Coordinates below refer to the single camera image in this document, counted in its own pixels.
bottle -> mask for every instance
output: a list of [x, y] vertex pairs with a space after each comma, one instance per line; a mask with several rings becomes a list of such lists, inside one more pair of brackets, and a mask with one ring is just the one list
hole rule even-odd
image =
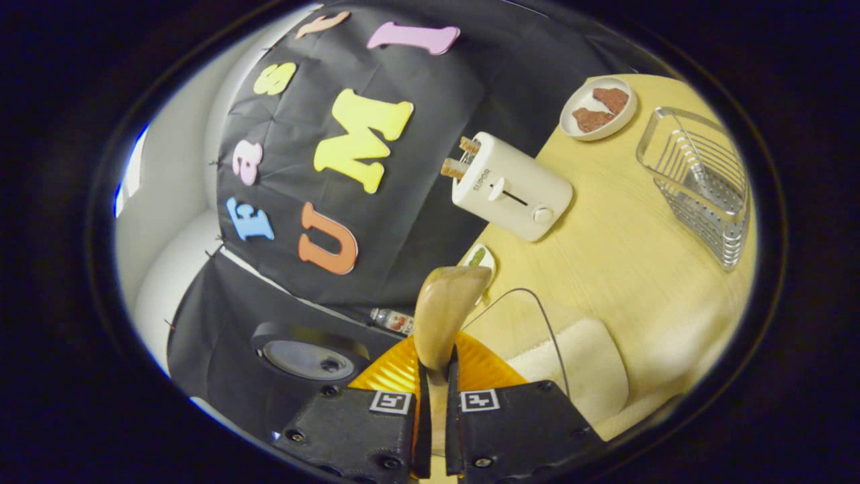
[[415, 318], [412, 316], [379, 307], [371, 311], [371, 319], [376, 326], [406, 335], [412, 334], [412, 328], [415, 326]]

letter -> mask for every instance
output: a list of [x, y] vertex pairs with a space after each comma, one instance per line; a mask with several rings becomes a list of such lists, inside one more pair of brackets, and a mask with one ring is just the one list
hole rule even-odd
[[260, 143], [251, 144], [242, 140], [236, 143], [233, 150], [233, 173], [241, 177], [242, 183], [248, 186], [257, 179], [257, 165], [263, 160], [263, 147]]
[[397, 44], [400, 46], [424, 47], [432, 55], [448, 52], [460, 35], [456, 27], [424, 28], [404, 27], [394, 22], [386, 22], [377, 28], [367, 41], [367, 48]]
[[355, 259], [359, 256], [359, 243], [348, 228], [325, 215], [320, 215], [310, 203], [305, 203], [302, 208], [302, 226], [308, 229], [314, 227], [337, 239], [341, 243], [341, 253], [326, 251], [311, 242], [307, 234], [303, 233], [298, 238], [298, 258], [341, 276], [348, 274], [355, 267]]
[[263, 69], [263, 72], [254, 82], [254, 94], [276, 96], [284, 92], [292, 80], [292, 75], [296, 73], [296, 69], [296, 65], [292, 62], [281, 65], [272, 64]]
[[233, 219], [233, 227], [236, 228], [239, 239], [245, 240], [248, 237], [262, 236], [274, 240], [274, 233], [272, 226], [268, 223], [266, 212], [257, 210], [257, 215], [252, 216], [254, 207], [247, 203], [237, 207], [236, 197], [231, 197], [227, 201], [227, 211], [230, 212], [230, 218]]
[[296, 38], [301, 39], [306, 34], [313, 34], [314, 32], [322, 32], [323, 30], [328, 30], [335, 25], [345, 21], [349, 17], [349, 11], [341, 12], [332, 18], [326, 18], [326, 16], [319, 16], [314, 19], [311, 23], [306, 23], [303, 26], [298, 28], [298, 32], [296, 33]]
[[358, 159], [384, 158], [391, 151], [370, 128], [381, 131], [388, 141], [400, 138], [415, 106], [403, 101], [397, 104], [358, 96], [351, 89], [335, 99], [331, 114], [347, 134], [320, 141], [314, 155], [314, 168], [330, 168], [358, 181], [365, 192], [376, 193], [384, 168], [381, 163], [364, 164]]

wire basket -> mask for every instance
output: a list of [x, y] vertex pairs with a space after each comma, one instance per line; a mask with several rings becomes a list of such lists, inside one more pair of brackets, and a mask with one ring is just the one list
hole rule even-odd
[[675, 216], [724, 270], [732, 270], [749, 227], [750, 188], [726, 130], [701, 115], [660, 107], [651, 114], [636, 159], [654, 176]]

table surface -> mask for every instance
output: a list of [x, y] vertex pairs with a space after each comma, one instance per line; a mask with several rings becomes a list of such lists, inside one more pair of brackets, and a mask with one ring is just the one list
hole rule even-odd
[[[595, 141], [574, 140], [556, 128], [536, 160], [571, 182], [571, 207], [537, 242], [488, 224], [476, 242], [494, 254], [497, 271], [467, 319], [508, 290], [528, 288], [546, 308], [556, 333], [583, 316], [602, 320], [630, 383], [627, 408], [596, 425], [605, 438], [684, 392], [716, 360], [746, 306], [757, 252], [752, 210], [743, 255], [734, 270], [724, 271], [704, 242], [675, 217], [636, 160], [636, 146], [658, 106], [717, 121], [703, 99], [671, 78], [614, 77], [625, 80], [638, 97], [632, 121]], [[469, 333], [508, 358], [548, 337], [545, 325], [521, 318], [509, 312]]]

black fabric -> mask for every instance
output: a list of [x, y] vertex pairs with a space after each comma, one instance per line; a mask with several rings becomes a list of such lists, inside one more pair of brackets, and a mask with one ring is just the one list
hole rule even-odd
[[[347, 9], [351, 15], [342, 24], [295, 39], [300, 25]], [[486, 225], [452, 204], [451, 181], [439, 175], [445, 157], [459, 158], [460, 136], [486, 131], [534, 156], [555, 129], [563, 104], [587, 77], [655, 65], [593, 23], [572, 26], [567, 20], [562, 24], [510, 3], [484, 1], [334, 2], [318, 10], [251, 70], [230, 110], [218, 170], [227, 247], [295, 295], [353, 317], [378, 306], [408, 312], [427, 274], [455, 264]], [[454, 25], [461, 34], [440, 56], [415, 47], [367, 49], [376, 28], [389, 21]], [[612, 54], [612, 47], [624, 55]], [[263, 69], [285, 62], [298, 65], [287, 89], [277, 96], [256, 95], [253, 85]], [[317, 144], [345, 133], [330, 114], [344, 89], [415, 105], [400, 139], [386, 142], [390, 156], [375, 160], [385, 167], [375, 194], [339, 172], [313, 167]], [[240, 140], [263, 146], [259, 176], [250, 187], [232, 172]], [[241, 241], [225, 207], [231, 197], [265, 211], [275, 240]], [[352, 231], [359, 245], [352, 272], [337, 276], [299, 260], [299, 236], [307, 232], [300, 223], [305, 202]], [[315, 230], [309, 237], [326, 250], [340, 250]]]
[[[314, 393], [333, 382], [289, 375], [264, 363], [251, 345], [257, 326], [280, 324], [336, 334], [379, 357], [400, 339], [337, 318], [284, 294], [220, 253], [194, 278], [173, 321], [168, 367], [173, 383], [198, 396], [239, 427], [264, 441]], [[334, 383], [346, 384], [358, 374]]]

